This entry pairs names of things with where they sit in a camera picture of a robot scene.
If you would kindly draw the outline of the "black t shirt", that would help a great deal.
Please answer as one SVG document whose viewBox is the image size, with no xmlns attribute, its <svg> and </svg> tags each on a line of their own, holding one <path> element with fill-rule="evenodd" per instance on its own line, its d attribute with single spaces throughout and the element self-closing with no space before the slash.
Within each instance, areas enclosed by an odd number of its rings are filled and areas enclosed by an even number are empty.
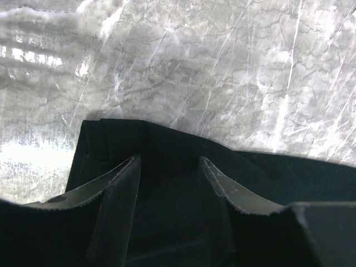
<svg viewBox="0 0 356 267">
<path fill-rule="evenodd" d="M 131 266 L 209 266 L 199 159 L 280 205 L 355 203 L 355 169 L 299 157 L 234 151 L 211 140 L 140 120 L 82 123 L 67 190 L 131 156 L 141 177 L 128 246 Z"/>
</svg>

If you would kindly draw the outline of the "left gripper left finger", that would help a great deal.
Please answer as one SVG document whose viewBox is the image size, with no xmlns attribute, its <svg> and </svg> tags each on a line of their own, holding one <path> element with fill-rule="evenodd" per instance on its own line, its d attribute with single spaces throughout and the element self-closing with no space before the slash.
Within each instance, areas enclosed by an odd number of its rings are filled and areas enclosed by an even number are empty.
<svg viewBox="0 0 356 267">
<path fill-rule="evenodd" d="M 46 202 L 1 201 L 2 266 L 124 266 L 141 159 Z"/>
</svg>

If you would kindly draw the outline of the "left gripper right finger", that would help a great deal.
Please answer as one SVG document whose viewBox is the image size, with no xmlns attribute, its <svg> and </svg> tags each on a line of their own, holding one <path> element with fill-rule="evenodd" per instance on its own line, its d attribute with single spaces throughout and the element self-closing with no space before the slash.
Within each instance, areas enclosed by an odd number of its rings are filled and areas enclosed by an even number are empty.
<svg viewBox="0 0 356 267">
<path fill-rule="evenodd" d="M 199 159 L 209 266 L 354 266 L 355 203 L 280 205 Z"/>
</svg>

